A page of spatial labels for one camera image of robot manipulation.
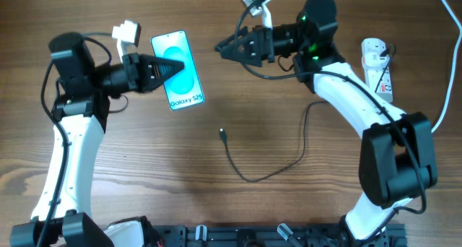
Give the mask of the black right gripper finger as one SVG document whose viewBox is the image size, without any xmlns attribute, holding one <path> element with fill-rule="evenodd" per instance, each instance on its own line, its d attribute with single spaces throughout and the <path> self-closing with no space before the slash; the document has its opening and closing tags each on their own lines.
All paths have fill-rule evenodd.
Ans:
<svg viewBox="0 0 462 247">
<path fill-rule="evenodd" d="M 220 54 L 223 59 L 236 61 L 241 64 L 262 67 L 262 60 L 252 48 L 243 47 L 242 50 L 236 48 L 233 44 L 214 47 L 214 50 Z"/>
<path fill-rule="evenodd" d="M 253 51 L 255 33 L 247 26 L 241 27 L 228 38 L 221 40 L 214 46 L 215 51 Z"/>
</svg>

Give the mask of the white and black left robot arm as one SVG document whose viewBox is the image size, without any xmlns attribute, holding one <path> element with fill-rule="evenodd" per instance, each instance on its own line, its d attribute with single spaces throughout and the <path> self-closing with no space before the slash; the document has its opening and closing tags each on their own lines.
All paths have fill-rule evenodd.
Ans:
<svg viewBox="0 0 462 247">
<path fill-rule="evenodd" d="M 156 90 L 183 71 L 182 61 L 138 53 L 119 64 L 95 65 L 78 32 L 56 36 L 48 47 L 50 68 L 58 71 L 56 99 L 44 111 L 55 140 L 45 187 L 30 221 L 15 225 L 11 246 L 51 246 L 59 238 L 68 246 L 161 246 L 162 236 L 145 217 L 119 220 L 105 230 L 91 218 L 95 160 L 106 131 L 110 99 L 127 92 Z"/>
</svg>

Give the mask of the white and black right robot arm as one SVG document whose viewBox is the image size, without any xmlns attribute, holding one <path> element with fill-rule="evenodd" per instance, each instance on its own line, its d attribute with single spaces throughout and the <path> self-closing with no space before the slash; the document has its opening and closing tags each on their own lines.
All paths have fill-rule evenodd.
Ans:
<svg viewBox="0 0 462 247">
<path fill-rule="evenodd" d="M 352 70 L 334 45 L 334 0 L 307 0 L 295 23 L 273 26 L 270 0 L 243 0 L 245 15 L 262 19 L 252 29 L 237 25 L 215 46 L 224 59 L 257 74 L 264 61 L 291 58 L 293 77 L 330 103 L 361 139 L 359 182 L 362 195 L 341 219 L 341 246 L 376 241 L 390 220 L 409 211 L 412 199 L 426 200 L 437 183 L 431 124 L 420 112 L 408 114 L 386 102 Z"/>
</svg>

